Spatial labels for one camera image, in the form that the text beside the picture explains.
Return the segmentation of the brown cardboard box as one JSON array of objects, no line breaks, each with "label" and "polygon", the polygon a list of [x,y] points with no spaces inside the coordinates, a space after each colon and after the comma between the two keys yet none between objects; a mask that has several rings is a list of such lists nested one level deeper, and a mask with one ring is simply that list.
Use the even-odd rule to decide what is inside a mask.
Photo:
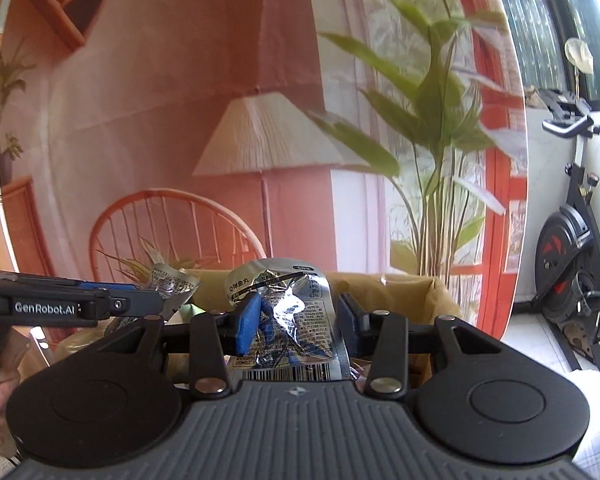
[{"label": "brown cardboard box", "polygon": [[[204,310],[228,308],[225,280],[230,271],[201,270],[201,283],[193,303]],[[385,309],[404,315],[415,324],[432,324],[438,315],[450,314],[460,317],[460,307],[438,278],[405,274],[362,274],[327,272],[326,278],[332,291],[334,305],[340,294],[350,294],[366,311]],[[71,356],[104,336],[110,321],[96,328],[79,330],[61,341],[55,350],[56,361]],[[188,354],[172,354],[166,376],[177,384],[184,384],[188,369]],[[432,376],[428,356],[414,354],[410,350],[410,383],[421,386]]]}]

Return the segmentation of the silver foil snack pack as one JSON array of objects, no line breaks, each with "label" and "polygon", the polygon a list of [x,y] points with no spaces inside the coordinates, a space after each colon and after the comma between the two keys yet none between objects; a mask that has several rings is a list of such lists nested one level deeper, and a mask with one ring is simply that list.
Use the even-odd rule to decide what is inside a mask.
[{"label": "silver foil snack pack", "polygon": [[232,382],[331,382],[349,379],[350,362],[338,328],[332,291],[311,263],[265,258],[238,266],[225,280],[234,307],[252,292],[259,316],[250,344],[228,360]]}]

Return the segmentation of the black exercise bike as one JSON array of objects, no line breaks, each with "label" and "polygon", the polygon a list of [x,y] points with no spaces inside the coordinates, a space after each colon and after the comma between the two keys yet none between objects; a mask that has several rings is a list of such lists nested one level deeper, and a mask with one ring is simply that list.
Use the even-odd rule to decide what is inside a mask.
[{"label": "black exercise bike", "polygon": [[574,71],[574,89],[538,91],[552,113],[542,128],[559,139],[575,140],[576,149],[565,166],[566,199],[545,220],[536,243],[531,309],[552,326],[571,368],[577,370],[583,358],[600,371],[600,230],[592,208],[600,178],[584,166],[586,144],[600,135],[600,125],[580,96],[580,77],[594,73],[594,61],[580,38],[567,39],[564,51]]}]

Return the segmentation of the printed room backdrop cloth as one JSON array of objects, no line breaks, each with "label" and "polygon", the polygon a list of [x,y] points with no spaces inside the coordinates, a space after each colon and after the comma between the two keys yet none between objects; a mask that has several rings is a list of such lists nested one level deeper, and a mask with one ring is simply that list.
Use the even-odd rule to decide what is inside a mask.
[{"label": "printed room backdrop cloth", "polygon": [[2,0],[16,269],[153,256],[439,280],[498,337],[527,131],[502,0]]}]

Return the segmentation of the checkered bed sheet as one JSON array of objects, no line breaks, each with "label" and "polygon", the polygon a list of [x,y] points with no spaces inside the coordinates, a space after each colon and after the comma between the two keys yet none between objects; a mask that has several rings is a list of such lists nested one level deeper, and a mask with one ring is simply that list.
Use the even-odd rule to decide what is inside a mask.
[{"label": "checkered bed sheet", "polygon": [[588,430],[580,443],[573,463],[593,479],[600,479],[600,372],[574,370],[567,375],[584,394],[590,408]]}]

